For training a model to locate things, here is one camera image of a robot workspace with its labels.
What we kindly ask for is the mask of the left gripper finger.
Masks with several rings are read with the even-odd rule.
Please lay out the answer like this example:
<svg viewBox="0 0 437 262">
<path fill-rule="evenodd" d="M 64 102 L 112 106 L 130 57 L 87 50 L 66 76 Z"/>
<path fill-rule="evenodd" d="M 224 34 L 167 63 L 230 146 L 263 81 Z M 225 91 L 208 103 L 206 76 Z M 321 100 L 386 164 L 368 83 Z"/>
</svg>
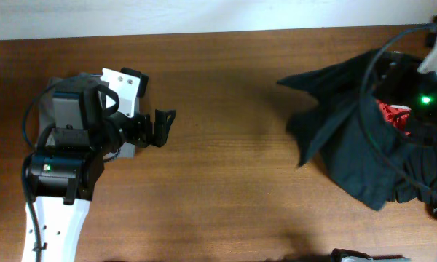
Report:
<svg viewBox="0 0 437 262">
<path fill-rule="evenodd" d="M 164 146 L 167 143 L 169 132 L 170 126 L 168 125 L 154 125 L 151 144 L 158 148 Z"/>
<path fill-rule="evenodd" d="M 176 110 L 161 111 L 155 110 L 155 127 L 171 128 L 176 117 Z"/>
</svg>

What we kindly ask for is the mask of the dark green t-shirt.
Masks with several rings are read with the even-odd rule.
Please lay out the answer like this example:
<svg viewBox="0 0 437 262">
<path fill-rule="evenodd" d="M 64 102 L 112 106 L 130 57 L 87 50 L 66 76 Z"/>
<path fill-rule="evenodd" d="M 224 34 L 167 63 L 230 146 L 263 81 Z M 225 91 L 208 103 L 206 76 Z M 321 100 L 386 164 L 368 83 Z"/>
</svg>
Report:
<svg viewBox="0 0 437 262">
<path fill-rule="evenodd" d="M 386 202 L 418 199 L 437 208 L 437 199 L 416 188 L 373 151 L 359 123 L 364 111 L 366 129 L 385 156 L 403 173 L 437 193 L 437 147 L 419 147 L 401 139 L 386 122 L 375 98 L 358 100 L 361 81 L 375 52 L 368 51 L 343 63 L 284 77 L 278 84 L 308 92 L 318 105 L 295 113 L 287 130 L 298 143 L 299 165 L 320 154 L 328 176 L 350 196 L 373 210 Z"/>
</svg>

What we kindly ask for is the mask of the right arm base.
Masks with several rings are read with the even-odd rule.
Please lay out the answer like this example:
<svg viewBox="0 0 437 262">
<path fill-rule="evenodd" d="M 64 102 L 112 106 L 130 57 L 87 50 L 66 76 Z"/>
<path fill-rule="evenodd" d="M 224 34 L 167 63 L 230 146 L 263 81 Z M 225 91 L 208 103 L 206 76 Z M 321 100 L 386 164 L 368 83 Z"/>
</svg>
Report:
<svg viewBox="0 0 437 262">
<path fill-rule="evenodd" d="M 402 255 L 370 256 L 354 250 L 334 249 L 330 254 L 330 262 L 411 262 Z"/>
</svg>

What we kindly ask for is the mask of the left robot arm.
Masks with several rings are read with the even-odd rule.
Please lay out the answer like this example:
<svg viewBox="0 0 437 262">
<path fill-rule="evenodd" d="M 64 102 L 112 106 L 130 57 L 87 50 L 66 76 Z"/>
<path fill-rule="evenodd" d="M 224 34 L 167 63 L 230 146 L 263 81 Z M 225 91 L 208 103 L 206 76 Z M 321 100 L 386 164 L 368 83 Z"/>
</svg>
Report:
<svg viewBox="0 0 437 262">
<path fill-rule="evenodd" d="M 73 261 L 95 185 L 124 145 L 166 144 L 176 111 L 139 112 L 148 76 L 106 70 L 59 79 L 34 99 L 50 97 L 53 119 L 24 159 L 26 236 L 23 261 Z"/>
</svg>

